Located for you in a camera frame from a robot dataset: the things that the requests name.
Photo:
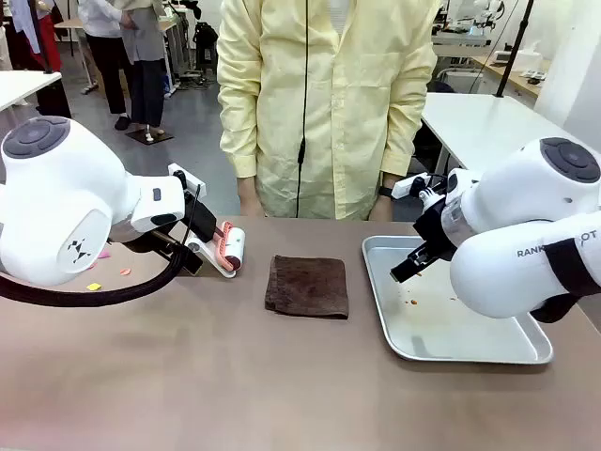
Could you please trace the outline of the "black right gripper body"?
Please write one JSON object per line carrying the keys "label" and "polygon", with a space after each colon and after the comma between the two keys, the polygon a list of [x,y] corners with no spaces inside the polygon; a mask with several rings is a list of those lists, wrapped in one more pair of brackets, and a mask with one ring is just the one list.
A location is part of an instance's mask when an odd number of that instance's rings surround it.
{"label": "black right gripper body", "polygon": [[439,259],[450,261],[456,252],[456,246],[443,230],[441,216],[444,207],[445,201],[439,200],[417,219],[413,228],[424,242],[432,242],[439,247]]}

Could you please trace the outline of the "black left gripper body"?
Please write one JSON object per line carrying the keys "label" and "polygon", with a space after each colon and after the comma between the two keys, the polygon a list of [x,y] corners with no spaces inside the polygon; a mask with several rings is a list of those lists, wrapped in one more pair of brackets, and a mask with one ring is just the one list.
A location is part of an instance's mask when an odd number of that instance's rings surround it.
{"label": "black left gripper body", "polygon": [[183,223],[200,241],[212,241],[217,228],[217,219],[208,207],[195,199],[185,201]]}

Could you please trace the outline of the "person right hand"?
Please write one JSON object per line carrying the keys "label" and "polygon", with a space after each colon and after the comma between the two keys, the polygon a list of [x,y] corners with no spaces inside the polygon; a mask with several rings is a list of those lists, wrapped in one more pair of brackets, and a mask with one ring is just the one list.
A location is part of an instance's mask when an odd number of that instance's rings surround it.
{"label": "person right hand", "polygon": [[240,214],[249,217],[263,217],[265,212],[256,192],[255,178],[238,178],[237,188]]}

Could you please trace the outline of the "person left hand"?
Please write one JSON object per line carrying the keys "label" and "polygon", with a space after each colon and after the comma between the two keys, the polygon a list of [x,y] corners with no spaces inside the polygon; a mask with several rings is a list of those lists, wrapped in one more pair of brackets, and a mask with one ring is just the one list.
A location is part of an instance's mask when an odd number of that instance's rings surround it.
{"label": "person left hand", "polygon": [[391,222],[393,220],[393,201],[385,195],[379,195],[371,209],[369,221]]}

